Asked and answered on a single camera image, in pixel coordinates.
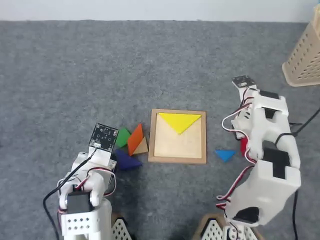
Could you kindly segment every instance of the tan triangle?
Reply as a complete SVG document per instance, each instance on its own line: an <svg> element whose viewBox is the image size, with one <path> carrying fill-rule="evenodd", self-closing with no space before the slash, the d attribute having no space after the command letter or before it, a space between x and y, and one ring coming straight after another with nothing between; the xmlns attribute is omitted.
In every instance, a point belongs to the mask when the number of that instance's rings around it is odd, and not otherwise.
<svg viewBox="0 0 320 240"><path fill-rule="evenodd" d="M148 152L148 145L146 137L142 139L142 141L139 143L139 145L134 150L133 154L143 154Z"/></svg>

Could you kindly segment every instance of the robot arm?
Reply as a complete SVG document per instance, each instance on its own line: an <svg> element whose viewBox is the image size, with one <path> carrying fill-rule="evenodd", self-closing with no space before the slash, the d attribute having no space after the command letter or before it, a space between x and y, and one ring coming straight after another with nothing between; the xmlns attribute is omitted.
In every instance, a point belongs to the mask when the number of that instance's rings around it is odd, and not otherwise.
<svg viewBox="0 0 320 240"><path fill-rule="evenodd" d="M247 180L238 186L226 203L228 222L247 227L267 224L301 186L300 157L288 122L286 99L273 92L258 90L248 76L233 83L242 105L247 105L231 121L248 136L248 156L256 161ZM236 133L237 139L245 136Z"/></svg>
<svg viewBox="0 0 320 240"><path fill-rule="evenodd" d="M113 173L116 161L111 159L111 151L117 134L117 129L97 123L88 153L80 152L72 164L71 172L91 156L60 189L60 225L65 240L113 239L112 206L104 197L112 194L116 188ZM112 177L113 191L105 193Z"/></svg>

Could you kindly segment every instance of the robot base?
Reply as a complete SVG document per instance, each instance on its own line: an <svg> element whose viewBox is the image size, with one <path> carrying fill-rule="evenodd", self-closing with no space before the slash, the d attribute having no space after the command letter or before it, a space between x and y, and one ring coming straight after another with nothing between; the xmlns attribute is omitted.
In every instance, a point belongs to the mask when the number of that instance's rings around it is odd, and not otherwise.
<svg viewBox="0 0 320 240"><path fill-rule="evenodd" d="M223 214L206 214L199 223L192 240L228 240L227 233L230 226L227 225ZM244 227L239 230L238 239L240 240L265 240L256 228Z"/></svg>

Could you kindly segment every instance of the navy blue triangle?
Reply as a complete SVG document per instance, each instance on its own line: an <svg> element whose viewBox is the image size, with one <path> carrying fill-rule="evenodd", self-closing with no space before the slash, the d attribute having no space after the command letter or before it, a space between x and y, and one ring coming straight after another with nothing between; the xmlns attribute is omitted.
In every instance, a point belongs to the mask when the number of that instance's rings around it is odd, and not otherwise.
<svg viewBox="0 0 320 240"><path fill-rule="evenodd" d="M226 163L233 155L236 154L234 150L215 150L216 154Z"/></svg>
<svg viewBox="0 0 320 240"><path fill-rule="evenodd" d="M129 156L121 149L115 150L116 165L120 170L128 170L142 166L142 163L135 158Z"/></svg>

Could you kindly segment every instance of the green triangle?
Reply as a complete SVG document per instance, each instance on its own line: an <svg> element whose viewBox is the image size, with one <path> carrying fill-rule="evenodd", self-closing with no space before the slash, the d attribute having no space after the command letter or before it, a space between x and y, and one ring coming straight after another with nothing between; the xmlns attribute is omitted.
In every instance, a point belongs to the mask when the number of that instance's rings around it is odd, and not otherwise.
<svg viewBox="0 0 320 240"><path fill-rule="evenodd" d="M115 140L115 145L117 145L119 148L124 147L125 145L127 145L130 135L131 133L125 127L120 128L118 137Z"/></svg>

